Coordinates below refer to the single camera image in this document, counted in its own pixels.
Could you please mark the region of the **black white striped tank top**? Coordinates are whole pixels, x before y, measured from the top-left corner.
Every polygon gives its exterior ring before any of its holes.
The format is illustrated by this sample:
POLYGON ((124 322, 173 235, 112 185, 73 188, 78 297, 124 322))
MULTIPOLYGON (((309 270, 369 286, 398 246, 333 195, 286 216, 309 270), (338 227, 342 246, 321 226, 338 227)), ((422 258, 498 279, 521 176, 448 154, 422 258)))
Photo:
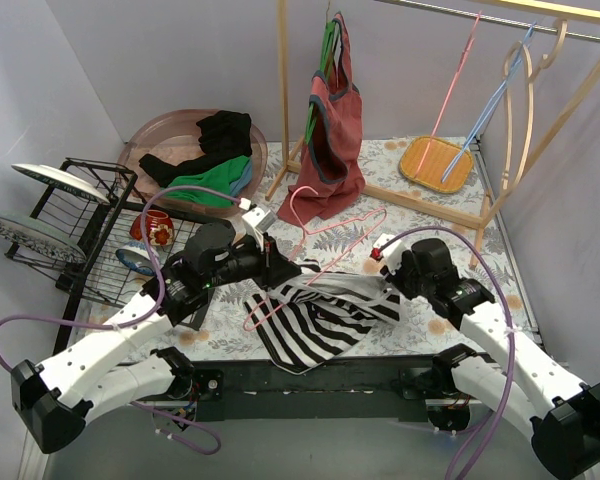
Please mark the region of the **black white striped tank top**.
POLYGON ((316 260, 300 263, 302 274, 244 302, 271 361, 294 374, 306 373, 346 353, 376 325, 396 325, 406 312, 404 297, 384 278, 323 272, 316 260))

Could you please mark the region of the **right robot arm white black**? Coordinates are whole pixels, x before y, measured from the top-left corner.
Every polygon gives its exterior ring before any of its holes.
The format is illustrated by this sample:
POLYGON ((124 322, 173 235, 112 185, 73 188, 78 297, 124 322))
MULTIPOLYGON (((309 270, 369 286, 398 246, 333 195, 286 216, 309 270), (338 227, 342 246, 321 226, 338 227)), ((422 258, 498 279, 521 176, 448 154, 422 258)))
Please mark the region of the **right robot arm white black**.
POLYGON ((491 292, 460 276, 442 240, 406 246, 383 234, 372 256, 384 260, 383 276, 407 299, 425 298, 491 358, 464 344, 436 355, 432 383, 440 395, 462 392, 482 402, 530 442, 557 479, 573 479, 600 463, 600 383, 587 384, 508 324, 491 292))

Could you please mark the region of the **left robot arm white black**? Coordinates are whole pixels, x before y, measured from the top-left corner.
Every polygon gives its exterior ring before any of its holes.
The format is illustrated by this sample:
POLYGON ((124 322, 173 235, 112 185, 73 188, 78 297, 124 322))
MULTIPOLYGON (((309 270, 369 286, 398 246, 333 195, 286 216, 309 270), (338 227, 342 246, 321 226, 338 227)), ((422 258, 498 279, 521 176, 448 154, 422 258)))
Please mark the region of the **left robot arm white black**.
POLYGON ((165 394, 185 398, 196 383, 193 364, 174 347, 121 366, 130 353, 162 335, 209 302, 216 287, 252 280, 263 290, 300 275, 275 240, 240 241, 221 223, 199 227, 131 300, 94 333, 35 364, 12 368, 12 401, 40 450, 57 452, 98 417, 127 403, 165 394))

